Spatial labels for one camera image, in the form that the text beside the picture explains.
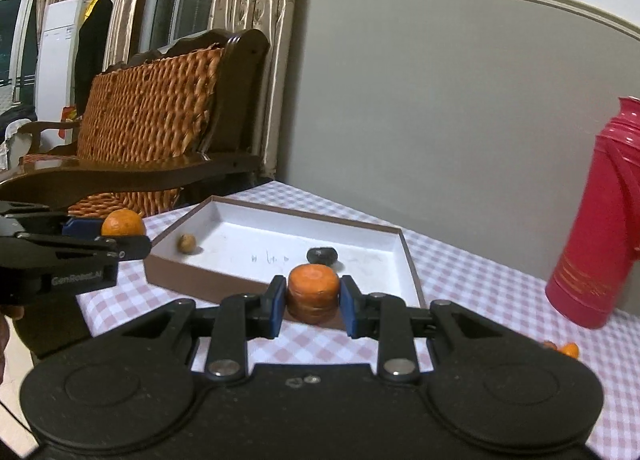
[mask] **wooden armrest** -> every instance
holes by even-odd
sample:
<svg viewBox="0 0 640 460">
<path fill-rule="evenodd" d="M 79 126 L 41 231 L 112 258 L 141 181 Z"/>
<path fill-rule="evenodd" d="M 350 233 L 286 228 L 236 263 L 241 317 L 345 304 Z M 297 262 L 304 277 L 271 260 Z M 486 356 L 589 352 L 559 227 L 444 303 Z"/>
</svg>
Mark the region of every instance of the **wooden armrest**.
<svg viewBox="0 0 640 460">
<path fill-rule="evenodd" d="M 43 130 L 60 130 L 78 128 L 82 121 L 66 121 L 63 123 L 55 123 L 53 121 L 32 121 L 18 128 L 18 133 L 41 133 Z"/>
<path fill-rule="evenodd" d="M 39 153 L 40 135 L 44 130 L 60 130 L 60 129 L 70 130 L 73 128 L 78 128 L 80 126 L 80 123 L 81 123 L 80 119 L 76 121 L 65 121 L 60 123 L 55 123 L 53 121 L 32 121 L 31 123 L 27 123 L 19 127 L 18 133 L 30 133 L 31 147 L 29 148 L 28 153 Z M 55 153 L 55 155 L 73 155 L 73 153 L 57 152 Z"/>
<path fill-rule="evenodd" d="M 247 153 L 192 153 L 130 164 L 98 164 L 82 159 L 40 161 L 0 173 L 0 199 L 62 209 L 95 193 L 163 191 L 207 177 L 259 168 L 259 157 Z"/>
</svg>

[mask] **wicker chair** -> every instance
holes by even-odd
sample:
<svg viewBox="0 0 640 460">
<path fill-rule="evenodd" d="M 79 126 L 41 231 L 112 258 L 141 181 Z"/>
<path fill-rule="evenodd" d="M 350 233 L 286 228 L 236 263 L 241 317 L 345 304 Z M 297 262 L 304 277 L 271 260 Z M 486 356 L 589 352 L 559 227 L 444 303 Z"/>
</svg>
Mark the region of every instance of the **wicker chair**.
<svg viewBox="0 0 640 460">
<path fill-rule="evenodd" d="M 257 30 L 208 31 L 169 51 L 133 56 L 94 79 L 82 121 L 36 121 L 22 165 L 0 173 L 0 198 L 105 217 L 174 207 L 180 188 L 256 172 L 249 153 L 269 48 Z M 45 129 L 79 129 L 77 144 L 36 153 Z"/>
</svg>

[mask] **black coat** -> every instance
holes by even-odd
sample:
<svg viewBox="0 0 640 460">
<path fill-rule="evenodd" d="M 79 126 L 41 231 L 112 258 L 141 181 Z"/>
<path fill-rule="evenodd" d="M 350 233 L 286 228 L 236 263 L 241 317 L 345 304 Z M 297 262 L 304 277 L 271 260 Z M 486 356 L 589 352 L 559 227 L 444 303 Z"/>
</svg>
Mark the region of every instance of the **black coat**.
<svg viewBox="0 0 640 460">
<path fill-rule="evenodd" d="M 78 33 L 78 53 L 76 53 L 74 69 L 78 115 L 84 113 L 86 103 L 89 101 L 91 82 L 102 72 L 104 47 L 107 44 L 112 11 L 111 0 L 98 0 Z"/>
</svg>

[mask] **thermos handle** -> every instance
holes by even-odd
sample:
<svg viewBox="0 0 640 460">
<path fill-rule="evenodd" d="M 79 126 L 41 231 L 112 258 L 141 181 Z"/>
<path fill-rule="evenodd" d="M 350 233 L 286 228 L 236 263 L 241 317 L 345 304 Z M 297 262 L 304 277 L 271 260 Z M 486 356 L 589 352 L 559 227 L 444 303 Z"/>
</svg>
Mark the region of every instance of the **thermos handle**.
<svg viewBox="0 0 640 460">
<path fill-rule="evenodd" d="M 604 143 L 607 155 L 618 171 L 631 197 L 630 237 L 632 241 L 630 244 L 635 251 L 635 259 L 637 260 L 640 259 L 640 184 L 638 184 L 633 171 L 625 161 L 618 146 L 611 139 L 605 139 Z"/>
</svg>

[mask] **floor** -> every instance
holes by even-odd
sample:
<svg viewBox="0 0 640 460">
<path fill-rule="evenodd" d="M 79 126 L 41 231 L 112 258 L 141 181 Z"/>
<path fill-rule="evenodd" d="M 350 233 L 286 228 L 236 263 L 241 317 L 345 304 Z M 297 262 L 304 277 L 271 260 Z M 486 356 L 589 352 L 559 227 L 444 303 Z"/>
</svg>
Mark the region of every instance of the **floor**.
<svg viewBox="0 0 640 460">
<path fill-rule="evenodd" d="M 4 353 L 6 366 L 4 369 L 4 382 L 0 385 L 0 400 L 16 417 L 26 424 L 18 403 L 18 392 L 22 380 L 33 368 L 33 363 L 31 354 L 22 344 L 22 341 L 18 339 L 11 323 L 10 327 L 11 338 Z M 0 438 L 22 457 L 36 447 L 34 438 L 17 424 L 2 406 L 0 406 Z"/>
</svg>

